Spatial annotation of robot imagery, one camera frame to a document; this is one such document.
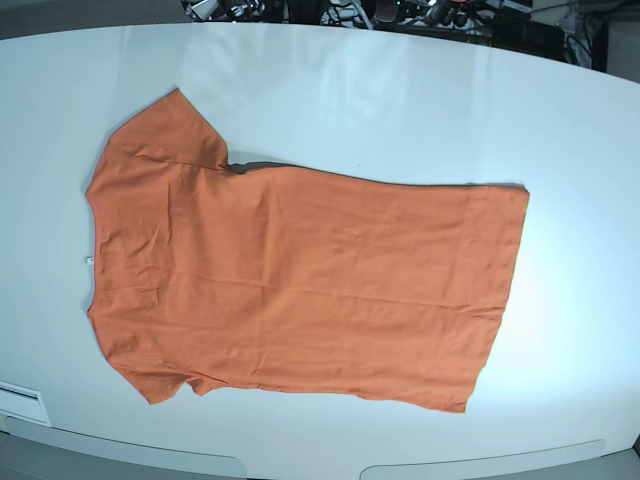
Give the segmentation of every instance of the cable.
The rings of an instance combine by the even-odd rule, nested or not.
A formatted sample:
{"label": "cable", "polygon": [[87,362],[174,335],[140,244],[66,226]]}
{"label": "cable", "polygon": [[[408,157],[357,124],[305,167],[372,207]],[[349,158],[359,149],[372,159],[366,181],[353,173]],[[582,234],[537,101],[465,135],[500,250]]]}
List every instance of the cable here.
{"label": "cable", "polygon": [[573,35],[567,35],[567,39],[565,40],[565,43],[567,43],[568,45],[571,45],[571,42],[569,42],[569,40],[573,40],[574,42],[576,42],[578,45],[580,45],[580,48],[582,48],[585,53],[587,55],[589,55],[589,58],[591,58],[591,51],[585,46],[584,43],[582,43],[580,40],[578,40],[576,37],[574,37]]}
{"label": "cable", "polygon": [[589,17],[600,17],[600,19],[602,19],[602,17],[606,17],[607,15],[614,13],[618,9],[626,7],[628,5],[633,5],[634,3],[638,3],[638,0],[624,0],[621,1],[618,5],[614,5],[609,10],[591,10],[590,12],[587,12],[582,16],[582,33],[584,34],[584,38],[587,41],[589,52],[593,52],[593,43],[591,42],[591,35],[589,34]]}
{"label": "cable", "polygon": [[[589,5],[607,5],[610,3],[618,3],[620,0],[594,0],[594,1],[590,1],[588,4]],[[629,3],[635,3],[639,0],[626,0],[623,3],[624,4],[629,4]],[[495,20],[492,20],[489,23],[486,23],[485,25],[482,26],[473,26],[473,27],[469,27],[469,28],[465,28],[462,30],[456,30],[455,32],[452,32],[449,35],[445,35],[443,37],[440,38],[447,38],[451,35],[455,35],[455,34],[459,34],[459,33],[467,33],[467,32],[471,32],[473,30],[477,30],[478,28],[488,28],[488,27],[493,27],[496,25],[500,25],[503,23],[508,23],[511,22],[513,20],[521,20],[526,18],[529,15],[533,15],[534,13],[540,13],[540,12],[546,12],[548,10],[555,10],[556,8],[565,8],[565,7],[573,7],[575,5],[585,5],[584,0],[573,0],[570,2],[566,2],[566,3],[559,3],[557,5],[550,5],[548,7],[542,7],[542,8],[534,8],[533,10],[530,10],[528,12],[520,12],[520,13],[514,13],[512,15],[509,15],[507,17],[500,17],[500,18],[496,18]],[[616,5],[613,9],[618,9],[620,8],[621,5]]]}
{"label": "cable", "polygon": [[335,6],[334,3],[331,4],[331,9],[333,10],[333,13],[336,14],[336,19],[333,20],[333,18],[331,18],[331,14],[329,12],[327,12],[328,15],[329,15],[329,20],[331,21],[331,24],[333,26],[336,26],[336,27],[341,27],[342,26],[342,18],[340,18],[340,12],[338,11],[338,8]]}
{"label": "cable", "polygon": [[576,52],[573,51],[573,48],[569,46],[566,40],[564,42],[564,53],[569,57],[568,62],[571,65],[578,65],[578,57],[576,56]]}

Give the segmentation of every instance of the table surface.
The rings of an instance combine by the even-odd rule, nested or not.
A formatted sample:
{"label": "table surface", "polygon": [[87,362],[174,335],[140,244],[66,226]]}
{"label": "table surface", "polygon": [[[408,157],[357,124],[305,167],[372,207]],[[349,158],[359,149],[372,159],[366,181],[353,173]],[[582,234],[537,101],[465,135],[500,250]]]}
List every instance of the table surface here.
{"label": "table surface", "polygon": [[[0,379],[53,426],[230,455],[249,476],[528,452],[640,432],[640,85],[518,53],[288,25],[106,28],[0,42]],[[84,198],[108,135],[178,86],[232,162],[531,193],[502,327],[465,414],[183,387],[149,406],[85,316]]]}

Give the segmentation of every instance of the orange t-shirt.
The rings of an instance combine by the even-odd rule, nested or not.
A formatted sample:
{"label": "orange t-shirt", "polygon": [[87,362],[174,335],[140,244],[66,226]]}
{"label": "orange t-shirt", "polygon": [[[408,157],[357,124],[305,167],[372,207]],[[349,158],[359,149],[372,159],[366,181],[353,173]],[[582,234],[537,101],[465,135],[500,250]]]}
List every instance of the orange t-shirt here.
{"label": "orange t-shirt", "polygon": [[464,411],[507,302],[522,188],[233,173],[175,90],[109,139],[88,315],[150,402],[183,382]]}

